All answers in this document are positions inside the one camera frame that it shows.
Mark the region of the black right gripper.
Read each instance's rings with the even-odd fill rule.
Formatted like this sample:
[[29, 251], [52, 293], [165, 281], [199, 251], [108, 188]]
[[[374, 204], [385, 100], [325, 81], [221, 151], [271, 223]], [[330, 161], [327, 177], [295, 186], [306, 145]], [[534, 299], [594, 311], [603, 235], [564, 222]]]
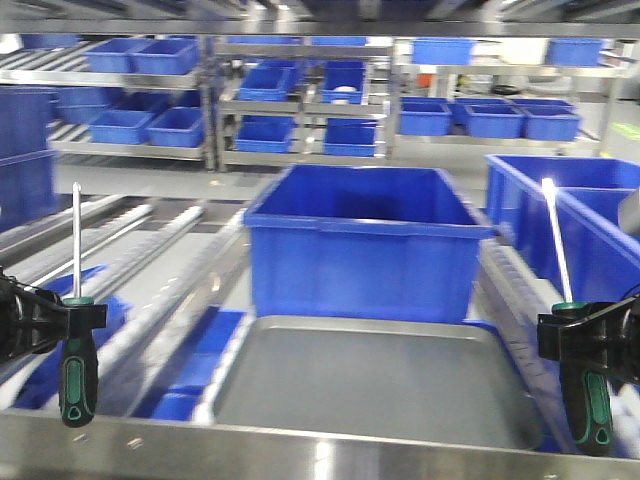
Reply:
[[538, 315], [540, 357], [605, 373], [612, 386], [639, 385], [639, 287], [619, 302], [584, 302], [577, 318]]

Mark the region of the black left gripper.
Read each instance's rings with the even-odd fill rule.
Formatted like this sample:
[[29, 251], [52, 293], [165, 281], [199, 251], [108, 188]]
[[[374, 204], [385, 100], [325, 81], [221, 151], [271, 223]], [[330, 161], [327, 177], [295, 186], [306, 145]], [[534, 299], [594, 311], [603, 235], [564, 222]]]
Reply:
[[107, 305], [72, 299], [52, 290], [25, 289], [1, 272], [1, 362], [46, 353], [58, 342], [91, 336], [107, 323]]

